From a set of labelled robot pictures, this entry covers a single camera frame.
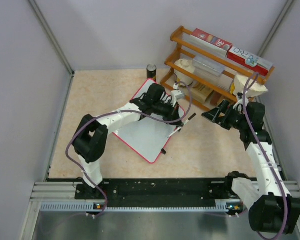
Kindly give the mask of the white marker pen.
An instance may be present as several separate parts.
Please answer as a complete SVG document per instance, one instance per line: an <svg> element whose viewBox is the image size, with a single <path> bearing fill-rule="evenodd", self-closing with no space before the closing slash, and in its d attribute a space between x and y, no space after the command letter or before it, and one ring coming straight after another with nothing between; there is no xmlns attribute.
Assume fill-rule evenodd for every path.
<svg viewBox="0 0 300 240"><path fill-rule="evenodd" d="M191 115L191 116L183 123L183 126L177 127L177 128L176 128L176 129L168 136L168 138L172 137L172 136L173 136L174 134L176 134L177 132L180 132L181 129L182 129L188 122L190 122L196 115L197 115L196 113L192 114L192 115Z"/></svg>

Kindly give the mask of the pink framed whiteboard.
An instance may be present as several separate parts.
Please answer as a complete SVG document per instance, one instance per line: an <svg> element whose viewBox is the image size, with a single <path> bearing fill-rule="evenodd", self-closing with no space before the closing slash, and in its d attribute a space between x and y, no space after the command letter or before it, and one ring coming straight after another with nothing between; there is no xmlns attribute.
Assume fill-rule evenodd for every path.
<svg viewBox="0 0 300 240"><path fill-rule="evenodd" d="M176 128L174 125L146 117L119 128L113 134L147 162L153 164Z"/></svg>

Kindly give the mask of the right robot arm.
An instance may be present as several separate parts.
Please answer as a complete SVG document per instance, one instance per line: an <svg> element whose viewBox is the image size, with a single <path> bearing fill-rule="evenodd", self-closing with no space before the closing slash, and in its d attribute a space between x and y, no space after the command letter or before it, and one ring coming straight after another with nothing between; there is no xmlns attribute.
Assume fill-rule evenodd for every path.
<svg viewBox="0 0 300 240"><path fill-rule="evenodd" d="M224 100L202 117L223 129L236 129L252 161L258 182L231 172L223 185L229 198L238 196L248 210L250 227L257 233L292 234L300 217L300 199L285 186L274 159L272 139L264 127L265 106L258 102L231 105Z"/></svg>

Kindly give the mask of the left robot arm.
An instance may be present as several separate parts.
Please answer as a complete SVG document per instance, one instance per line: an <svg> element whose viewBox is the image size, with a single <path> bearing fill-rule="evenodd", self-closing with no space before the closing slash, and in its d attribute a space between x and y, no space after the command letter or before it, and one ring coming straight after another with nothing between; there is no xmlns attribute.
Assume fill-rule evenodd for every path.
<svg viewBox="0 0 300 240"><path fill-rule="evenodd" d="M185 93L177 85L167 94L162 85L152 83L146 92L118 110L96 117L87 114L82 118L70 145L79 156L88 195L96 199L103 194L100 158L105 152L108 135L152 115L160 116L162 123L181 127L183 118L179 114L178 100L184 97Z"/></svg>

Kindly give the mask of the brown cardboard packet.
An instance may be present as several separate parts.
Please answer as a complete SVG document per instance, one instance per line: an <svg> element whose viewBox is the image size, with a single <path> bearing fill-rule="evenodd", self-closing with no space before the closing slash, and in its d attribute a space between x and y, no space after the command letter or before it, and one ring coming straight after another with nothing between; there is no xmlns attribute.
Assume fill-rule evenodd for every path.
<svg viewBox="0 0 300 240"><path fill-rule="evenodd" d="M201 83L197 83L190 91L192 98L202 104L204 104L213 93L213 89Z"/></svg>

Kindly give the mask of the wooden two tier rack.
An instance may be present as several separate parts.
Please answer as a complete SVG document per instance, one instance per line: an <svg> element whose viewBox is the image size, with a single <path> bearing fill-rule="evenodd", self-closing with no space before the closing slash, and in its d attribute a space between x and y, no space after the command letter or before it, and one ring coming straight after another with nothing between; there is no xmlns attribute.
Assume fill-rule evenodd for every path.
<svg viewBox="0 0 300 240"><path fill-rule="evenodd" d="M214 52L206 51L190 42L190 35L193 30L189 30L184 26L178 27L170 36L170 41L176 44L173 52L166 58L165 65L170 68L169 72L162 78L160 84L171 90L173 88L172 79L182 81L186 86L194 87L197 83L205 85L213 89L213 93L208 99L214 105L219 100L229 100L236 102L237 98L231 94L230 88L236 74L250 77L254 71L250 70L230 59L223 57ZM196 56L206 57L225 66L222 75L217 77L206 71L197 69L193 65L193 58ZM260 75L258 72L257 82L261 85L266 84L267 80L273 73L275 67L271 68L266 76ZM194 99L195 105L203 110L207 110L206 103L200 103Z"/></svg>

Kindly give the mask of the black drink can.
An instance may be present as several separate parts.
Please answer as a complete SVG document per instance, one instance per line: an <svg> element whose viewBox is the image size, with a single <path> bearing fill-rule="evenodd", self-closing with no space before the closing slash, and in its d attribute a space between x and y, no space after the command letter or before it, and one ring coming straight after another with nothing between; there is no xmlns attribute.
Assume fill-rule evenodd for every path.
<svg viewBox="0 0 300 240"><path fill-rule="evenodd" d="M146 77L147 79L152 79L157 81L157 66L155 64L148 64L146 67Z"/></svg>

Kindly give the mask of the cream cloth bag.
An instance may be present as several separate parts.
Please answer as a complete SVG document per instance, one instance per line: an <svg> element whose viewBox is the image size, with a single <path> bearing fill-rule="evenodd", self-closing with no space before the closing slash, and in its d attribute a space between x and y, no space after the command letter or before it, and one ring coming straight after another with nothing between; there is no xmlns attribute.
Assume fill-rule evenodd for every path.
<svg viewBox="0 0 300 240"><path fill-rule="evenodd" d="M242 94L247 81L248 81L247 76L237 73L230 86L230 93L234 96L237 96L238 93ZM254 97L261 96L262 94L265 94L267 92L268 89L266 88L265 85L261 85L257 81L253 83L253 80L250 80L249 84L247 85L246 97L254 98Z"/></svg>

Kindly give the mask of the clear plastic box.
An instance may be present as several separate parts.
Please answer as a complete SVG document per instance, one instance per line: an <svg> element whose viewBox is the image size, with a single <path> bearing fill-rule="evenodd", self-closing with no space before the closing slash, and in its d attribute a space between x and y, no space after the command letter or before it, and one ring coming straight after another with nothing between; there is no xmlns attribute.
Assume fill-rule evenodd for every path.
<svg viewBox="0 0 300 240"><path fill-rule="evenodd" d="M207 57L196 56L193 58L192 62L197 69L210 73L216 77L220 77L226 69L224 65Z"/></svg>

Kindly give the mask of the red white foil box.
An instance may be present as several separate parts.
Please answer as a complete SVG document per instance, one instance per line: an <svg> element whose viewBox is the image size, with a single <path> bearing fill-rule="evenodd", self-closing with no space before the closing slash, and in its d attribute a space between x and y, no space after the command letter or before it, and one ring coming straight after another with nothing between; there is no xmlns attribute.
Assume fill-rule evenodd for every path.
<svg viewBox="0 0 300 240"><path fill-rule="evenodd" d="M233 46L228 52L226 57L245 68L266 76L273 67L273 63L257 56L253 53L243 50L239 47Z"/></svg>

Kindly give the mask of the red box with 3D print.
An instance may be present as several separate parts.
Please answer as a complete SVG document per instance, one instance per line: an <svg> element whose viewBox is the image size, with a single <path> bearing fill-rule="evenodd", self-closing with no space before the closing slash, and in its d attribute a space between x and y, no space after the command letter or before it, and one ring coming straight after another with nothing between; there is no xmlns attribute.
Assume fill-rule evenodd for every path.
<svg viewBox="0 0 300 240"><path fill-rule="evenodd" d="M189 36L189 41L205 51L218 54L222 57L225 57L229 50L233 47L232 43L207 33L199 28L196 28L191 33Z"/></svg>

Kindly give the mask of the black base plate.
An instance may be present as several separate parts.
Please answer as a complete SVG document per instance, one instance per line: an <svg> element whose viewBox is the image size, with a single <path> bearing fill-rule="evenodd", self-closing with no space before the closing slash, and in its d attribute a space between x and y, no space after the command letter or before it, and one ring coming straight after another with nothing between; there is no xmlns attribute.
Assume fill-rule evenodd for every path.
<svg viewBox="0 0 300 240"><path fill-rule="evenodd" d="M211 207L239 200L225 178L105 178L99 185L111 207Z"/></svg>

